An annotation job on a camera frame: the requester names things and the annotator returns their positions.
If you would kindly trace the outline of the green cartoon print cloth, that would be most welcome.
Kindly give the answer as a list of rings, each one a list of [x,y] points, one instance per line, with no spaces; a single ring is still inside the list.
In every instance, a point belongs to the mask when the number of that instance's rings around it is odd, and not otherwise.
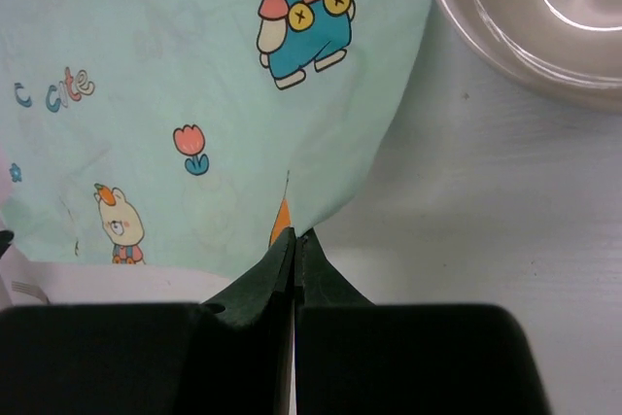
[[[431,0],[1,0],[1,216],[30,260],[235,277],[327,219]]]

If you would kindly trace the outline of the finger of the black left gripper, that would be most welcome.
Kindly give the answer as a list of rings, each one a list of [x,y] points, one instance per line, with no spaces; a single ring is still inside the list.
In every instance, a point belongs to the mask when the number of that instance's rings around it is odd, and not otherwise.
[[[7,229],[0,231],[0,258],[2,258],[11,247],[13,240],[14,233],[12,231]]]

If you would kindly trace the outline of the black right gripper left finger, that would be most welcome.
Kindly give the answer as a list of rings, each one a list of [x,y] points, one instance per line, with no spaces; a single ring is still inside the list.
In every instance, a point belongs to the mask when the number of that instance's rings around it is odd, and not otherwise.
[[[5,414],[285,414],[295,236],[201,303],[12,307]]]

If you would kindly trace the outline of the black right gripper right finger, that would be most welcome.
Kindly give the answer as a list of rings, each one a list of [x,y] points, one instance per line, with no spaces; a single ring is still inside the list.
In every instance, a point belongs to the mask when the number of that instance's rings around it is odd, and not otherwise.
[[[517,320],[492,304],[378,305],[296,243],[295,391],[301,414],[548,414]]]

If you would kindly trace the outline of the purple ceramic mug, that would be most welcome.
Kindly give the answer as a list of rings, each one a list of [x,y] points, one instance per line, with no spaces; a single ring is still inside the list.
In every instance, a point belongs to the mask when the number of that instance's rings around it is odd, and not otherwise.
[[[482,59],[514,83],[621,110],[621,0],[436,0]]]

